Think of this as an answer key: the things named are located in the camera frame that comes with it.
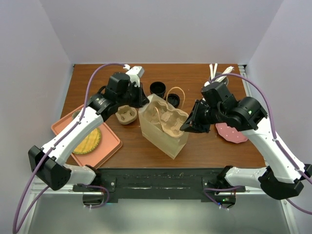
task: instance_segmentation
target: white wall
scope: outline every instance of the white wall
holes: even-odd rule
[[[0,8],[0,233],[30,176],[27,152],[52,136],[71,63],[38,0],[2,0]]]
[[[293,153],[312,163],[312,1],[284,0],[248,63],[248,77],[267,94],[276,127]],[[312,185],[293,198],[312,211]],[[295,210],[302,234],[311,233],[312,215]]]
[[[239,63],[282,0],[40,0],[73,63]]]

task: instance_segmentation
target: paper bag handle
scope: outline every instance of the paper bag handle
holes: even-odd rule
[[[158,114],[158,120],[159,120],[159,123],[160,123],[161,129],[162,129],[162,131],[164,131],[164,130],[163,130],[163,128],[162,128],[161,121],[160,121],[160,114],[159,114],[159,110],[158,110],[158,109],[157,109],[157,107],[155,107],[155,106],[154,106],[154,109],[156,109],[156,111],[157,111],[157,114]]]
[[[171,88],[171,89],[168,91],[167,96],[166,96],[166,102],[167,102],[167,104],[168,104],[168,95],[169,95],[169,93],[170,93],[173,89],[179,89],[179,90],[181,90],[182,93],[183,93],[183,102],[182,102],[182,106],[181,106],[181,108],[180,108],[180,109],[182,109],[182,108],[183,108],[183,105],[184,105],[184,102],[185,102],[185,92],[184,92],[183,89],[181,89],[180,87],[177,87],[177,86],[176,86],[176,87]]]

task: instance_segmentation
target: pink dish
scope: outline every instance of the pink dish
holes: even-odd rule
[[[219,135],[227,141],[241,143],[248,140],[242,133],[238,132],[235,128],[229,127],[226,123],[217,123],[215,127]]]

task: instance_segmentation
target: brown paper bag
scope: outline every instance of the brown paper bag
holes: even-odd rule
[[[183,95],[182,107],[185,101],[184,92]],[[189,115],[155,94],[149,95],[147,98],[150,103],[138,110],[142,135],[174,159],[187,142],[189,133],[180,131],[180,127]]]

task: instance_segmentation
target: orange tray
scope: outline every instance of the orange tray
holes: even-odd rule
[[[82,107],[83,105],[53,124],[51,126],[52,131],[56,135],[59,134],[72,121],[73,112],[81,110]],[[122,142],[106,123],[101,124],[98,128],[101,131],[102,137],[99,145],[92,152],[85,155],[71,154],[79,166],[90,165],[94,168],[99,168],[104,162],[106,162],[106,160],[116,153],[118,149],[121,148]]]

